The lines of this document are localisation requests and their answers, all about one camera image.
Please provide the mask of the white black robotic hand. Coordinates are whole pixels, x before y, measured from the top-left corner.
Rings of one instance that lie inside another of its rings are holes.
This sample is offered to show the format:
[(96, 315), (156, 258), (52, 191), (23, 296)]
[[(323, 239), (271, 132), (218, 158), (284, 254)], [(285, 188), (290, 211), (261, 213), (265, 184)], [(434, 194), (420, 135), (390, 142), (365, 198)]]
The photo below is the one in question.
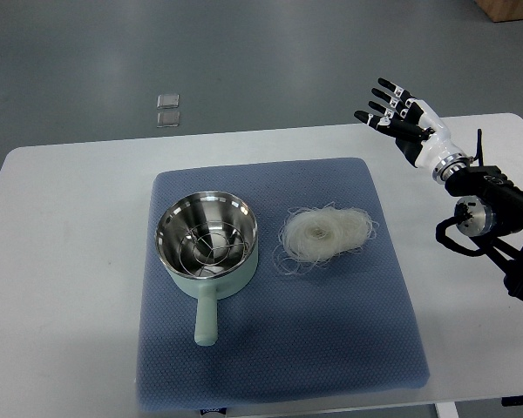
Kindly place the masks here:
[(445, 122), (422, 99), (384, 78), (372, 94), (370, 112), (355, 111), (354, 117), (371, 129), (395, 139), (396, 147), (414, 167), (427, 170), (434, 181), (444, 184), (471, 159), (452, 142)]

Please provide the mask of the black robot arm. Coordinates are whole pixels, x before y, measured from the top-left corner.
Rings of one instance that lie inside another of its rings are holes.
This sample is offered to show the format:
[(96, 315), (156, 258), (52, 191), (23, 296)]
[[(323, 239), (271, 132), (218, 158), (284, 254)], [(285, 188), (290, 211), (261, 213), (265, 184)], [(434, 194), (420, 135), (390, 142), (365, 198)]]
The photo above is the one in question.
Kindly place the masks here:
[(458, 201), (436, 226), (436, 241), (468, 257), (487, 256), (505, 274), (508, 294), (523, 301), (523, 190), (485, 165), (482, 131), (473, 157), (450, 156), (432, 172)]

